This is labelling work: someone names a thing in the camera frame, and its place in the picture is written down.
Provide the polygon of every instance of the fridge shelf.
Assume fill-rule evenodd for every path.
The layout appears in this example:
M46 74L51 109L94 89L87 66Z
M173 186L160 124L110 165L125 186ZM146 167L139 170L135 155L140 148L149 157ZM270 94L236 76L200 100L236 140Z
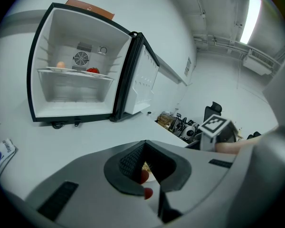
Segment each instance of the fridge shelf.
M50 74L62 74L62 75L75 75L75 76L81 76L81 77L89 77L89 78L95 78L95 79L102 79L102 80L109 80L109 81L114 81L114 79L110 78L109 76L107 77L96 77L93 75L88 75L84 74L81 72L53 72L50 69L37 69L39 73L50 73Z

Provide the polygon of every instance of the fluorescent light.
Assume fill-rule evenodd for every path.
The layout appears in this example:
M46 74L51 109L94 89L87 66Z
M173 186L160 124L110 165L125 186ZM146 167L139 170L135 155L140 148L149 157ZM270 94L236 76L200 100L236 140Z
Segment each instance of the fluorescent light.
M249 0L249 9L246 24L240 42L247 44L253 29L256 26L257 17L261 9L261 0Z

